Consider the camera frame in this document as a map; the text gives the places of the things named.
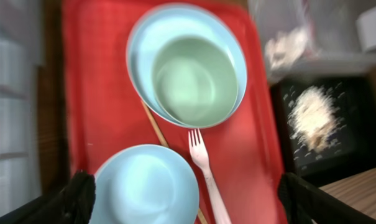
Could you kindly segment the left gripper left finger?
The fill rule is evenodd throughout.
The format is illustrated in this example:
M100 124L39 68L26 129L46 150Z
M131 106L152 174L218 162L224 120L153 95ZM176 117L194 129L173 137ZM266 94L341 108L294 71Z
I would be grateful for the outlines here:
M59 192L43 195L0 217L0 224L88 224L96 199L93 175L79 170Z

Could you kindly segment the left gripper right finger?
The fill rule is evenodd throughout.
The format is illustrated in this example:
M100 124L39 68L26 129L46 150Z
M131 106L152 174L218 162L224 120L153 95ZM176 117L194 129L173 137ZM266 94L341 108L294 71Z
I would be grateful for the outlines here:
M376 220L344 204L294 173L284 173L277 189L288 224L355 224Z

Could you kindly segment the light blue bowl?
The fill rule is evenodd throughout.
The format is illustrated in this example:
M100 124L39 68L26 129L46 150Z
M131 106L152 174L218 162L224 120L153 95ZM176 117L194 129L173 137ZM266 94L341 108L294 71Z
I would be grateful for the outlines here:
M123 149L95 173L91 224L194 224L196 176L175 151L154 144Z

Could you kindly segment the food scraps and rice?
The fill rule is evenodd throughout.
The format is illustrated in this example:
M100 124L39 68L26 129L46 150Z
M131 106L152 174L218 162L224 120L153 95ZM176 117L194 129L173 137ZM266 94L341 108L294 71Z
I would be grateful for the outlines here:
M287 124L292 129L289 138L306 147L308 153L320 154L339 144L334 135L346 125L342 123L344 118L336 114L340 110L335 105L337 98L332 96L336 90L312 85L288 104L291 112Z

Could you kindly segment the wooden chopstick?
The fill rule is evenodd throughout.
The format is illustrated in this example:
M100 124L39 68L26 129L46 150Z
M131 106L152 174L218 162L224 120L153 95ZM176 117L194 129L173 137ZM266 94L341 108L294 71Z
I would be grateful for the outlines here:
M142 100L140 102L142 103L142 106L145 110L145 113L146 113L146 115L147 115L156 135L157 135L158 140L160 141L160 144L164 147L169 147L167 140L163 136L163 134L162 134L162 132L161 132L154 116L153 116L153 114L150 112L150 109L148 108L148 106ZM198 220L200 221L201 224L208 224L208 222L207 222L207 220L206 220L206 218L205 218L205 216L204 216L204 214L203 214L203 212L201 211L200 208L198 209L197 217L198 217Z

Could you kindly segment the white plastic fork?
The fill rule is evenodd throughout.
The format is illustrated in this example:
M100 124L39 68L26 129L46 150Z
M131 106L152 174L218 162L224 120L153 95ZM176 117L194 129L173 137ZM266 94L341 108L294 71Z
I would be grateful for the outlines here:
M216 223L231 224L231 219L211 172L208 152L199 129L188 131L188 142L191 158L204 175Z

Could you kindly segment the white tissue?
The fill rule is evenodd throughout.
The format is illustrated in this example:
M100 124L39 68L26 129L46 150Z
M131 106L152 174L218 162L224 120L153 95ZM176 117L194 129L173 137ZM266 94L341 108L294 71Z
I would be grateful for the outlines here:
M292 66L304 53L309 42L308 31L297 27L291 32L279 32L264 47L271 70Z

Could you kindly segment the green bowl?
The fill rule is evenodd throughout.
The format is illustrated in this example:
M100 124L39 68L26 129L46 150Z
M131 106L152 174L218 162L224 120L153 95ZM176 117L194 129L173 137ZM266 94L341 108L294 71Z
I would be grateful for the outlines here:
M166 114L196 128L222 123L230 115L239 90L227 54L196 37L176 39L161 48L155 57L152 83Z

